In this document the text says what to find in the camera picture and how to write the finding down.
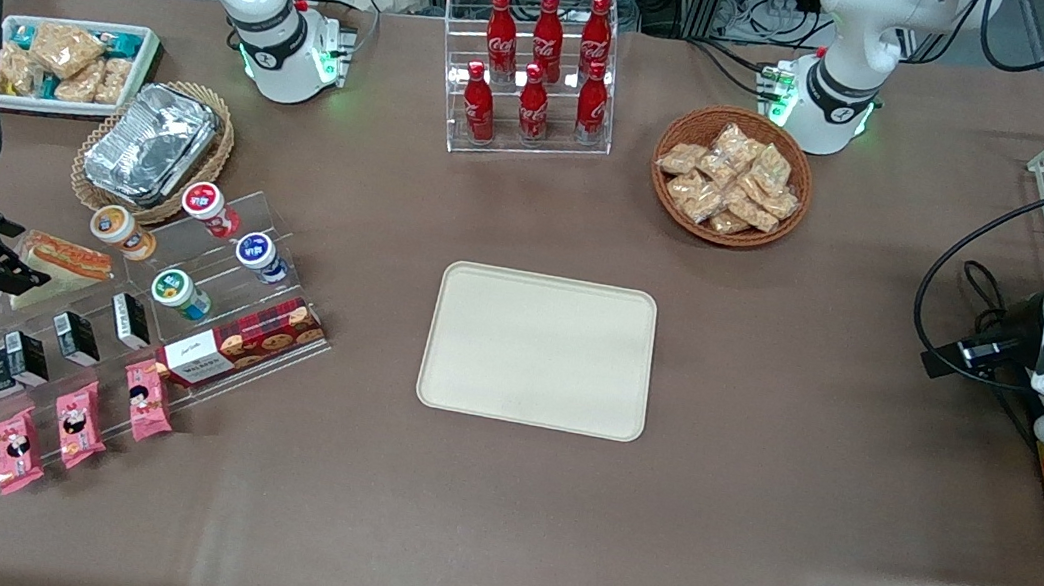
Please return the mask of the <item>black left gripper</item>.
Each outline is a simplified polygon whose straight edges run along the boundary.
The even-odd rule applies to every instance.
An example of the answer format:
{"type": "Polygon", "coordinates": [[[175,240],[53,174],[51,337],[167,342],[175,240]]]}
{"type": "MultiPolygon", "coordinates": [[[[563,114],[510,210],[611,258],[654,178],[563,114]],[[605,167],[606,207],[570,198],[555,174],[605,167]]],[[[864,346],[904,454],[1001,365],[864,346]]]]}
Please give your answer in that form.
{"type": "Polygon", "coordinates": [[[974,370],[993,370],[997,366],[1019,368],[1031,374],[1044,346],[1043,300],[1043,296],[1030,295],[1004,309],[984,312],[976,324],[976,335],[959,339],[957,350],[925,349],[920,364],[926,375],[929,379],[971,378],[974,370]]]}

